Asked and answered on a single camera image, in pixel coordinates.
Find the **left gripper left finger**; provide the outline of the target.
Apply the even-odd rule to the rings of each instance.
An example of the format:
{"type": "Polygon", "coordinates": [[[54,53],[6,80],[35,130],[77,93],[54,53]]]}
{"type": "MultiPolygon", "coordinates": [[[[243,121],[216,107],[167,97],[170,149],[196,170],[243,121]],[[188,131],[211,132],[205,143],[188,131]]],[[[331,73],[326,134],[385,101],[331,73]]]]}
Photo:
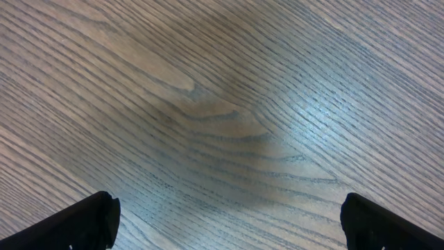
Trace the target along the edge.
{"type": "Polygon", "coordinates": [[[1,250],[87,249],[114,246],[121,215],[118,198],[97,192],[1,240],[1,250]]]}

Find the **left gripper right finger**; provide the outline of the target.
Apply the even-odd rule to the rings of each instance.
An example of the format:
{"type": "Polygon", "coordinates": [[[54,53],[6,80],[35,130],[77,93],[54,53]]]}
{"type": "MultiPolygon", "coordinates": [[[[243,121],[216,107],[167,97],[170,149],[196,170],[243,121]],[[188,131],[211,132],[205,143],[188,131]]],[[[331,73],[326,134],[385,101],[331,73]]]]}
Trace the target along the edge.
{"type": "Polygon", "coordinates": [[[354,192],[340,219],[348,250],[443,250],[443,239],[354,192]]]}

